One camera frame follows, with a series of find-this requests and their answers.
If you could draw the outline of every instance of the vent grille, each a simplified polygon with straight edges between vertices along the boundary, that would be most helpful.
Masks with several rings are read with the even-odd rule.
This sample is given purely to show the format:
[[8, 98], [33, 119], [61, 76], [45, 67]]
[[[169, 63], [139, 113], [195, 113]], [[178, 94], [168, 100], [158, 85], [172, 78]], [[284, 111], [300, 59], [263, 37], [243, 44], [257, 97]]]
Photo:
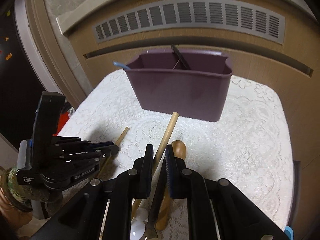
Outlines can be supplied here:
[[164, 19], [166, 24], [177, 23], [176, 13], [174, 11], [174, 5], [166, 4], [162, 6], [164, 12]]
[[217, 28], [284, 40], [283, 16], [235, 0], [164, 0], [119, 13], [92, 26], [97, 42], [164, 28]]
[[222, 24], [221, 3], [209, 2], [210, 23]]
[[252, 9], [241, 6], [241, 27], [252, 30], [253, 14]]

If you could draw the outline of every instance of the yellow sticker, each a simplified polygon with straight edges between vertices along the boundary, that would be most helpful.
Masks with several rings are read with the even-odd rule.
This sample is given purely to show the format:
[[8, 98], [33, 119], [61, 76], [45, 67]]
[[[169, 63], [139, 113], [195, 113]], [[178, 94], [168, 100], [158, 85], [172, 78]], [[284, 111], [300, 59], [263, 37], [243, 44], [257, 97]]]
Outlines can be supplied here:
[[5, 57], [5, 59], [6, 59], [6, 60], [9, 60], [11, 57], [12, 57], [12, 54], [9, 53], [9, 54]]

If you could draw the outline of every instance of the metal screw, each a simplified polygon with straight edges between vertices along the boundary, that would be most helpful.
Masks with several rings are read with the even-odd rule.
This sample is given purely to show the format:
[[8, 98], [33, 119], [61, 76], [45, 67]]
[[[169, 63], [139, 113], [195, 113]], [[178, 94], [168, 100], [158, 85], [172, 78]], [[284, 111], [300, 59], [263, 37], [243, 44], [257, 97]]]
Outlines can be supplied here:
[[129, 175], [136, 175], [138, 173], [138, 171], [136, 170], [136, 169], [130, 169], [130, 170], [128, 170], [128, 174]]
[[190, 175], [192, 173], [190, 169], [183, 169], [181, 172], [183, 175]]
[[90, 181], [90, 184], [91, 184], [91, 186], [97, 186], [97, 185], [99, 185], [100, 184], [100, 179], [92, 179], [91, 181]]
[[219, 184], [221, 186], [228, 186], [229, 185], [229, 181], [227, 179], [220, 179], [219, 180]]

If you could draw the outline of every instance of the white lace tablecloth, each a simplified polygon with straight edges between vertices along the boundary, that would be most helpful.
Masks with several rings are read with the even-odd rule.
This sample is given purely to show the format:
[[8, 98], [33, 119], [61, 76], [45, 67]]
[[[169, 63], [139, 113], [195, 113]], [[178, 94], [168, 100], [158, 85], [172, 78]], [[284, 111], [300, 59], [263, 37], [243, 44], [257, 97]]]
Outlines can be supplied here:
[[[132, 168], [146, 145], [158, 148], [171, 115], [143, 110], [123, 70], [106, 76], [79, 106], [60, 136], [116, 141], [130, 129], [109, 167], [110, 178]], [[290, 212], [293, 164], [288, 125], [278, 95], [269, 87], [233, 76], [218, 122], [179, 117], [171, 139], [187, 146], [186, 166], [204, 178], [226, 178], [284, 229]], [[150, 208], [150, 199], [142, 206]], [[64, 192], [69, 199], [84, 183]], [[186, 200], [175, 200], [162, 239], [188, 239]]]

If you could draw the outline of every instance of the purple plastic bin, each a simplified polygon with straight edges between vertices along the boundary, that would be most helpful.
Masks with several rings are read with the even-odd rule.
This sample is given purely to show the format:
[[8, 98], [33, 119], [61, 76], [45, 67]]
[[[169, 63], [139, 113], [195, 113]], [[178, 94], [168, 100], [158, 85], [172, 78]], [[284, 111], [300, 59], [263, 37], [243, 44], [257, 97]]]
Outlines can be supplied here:
[[228, 56], [208, 50], [180, 53], [191, 70], [182, 68], [171, 49], [148, 50], [127, 64], [131, 69], [125, 72], [141, 107], [218, 121], [233, 74]]

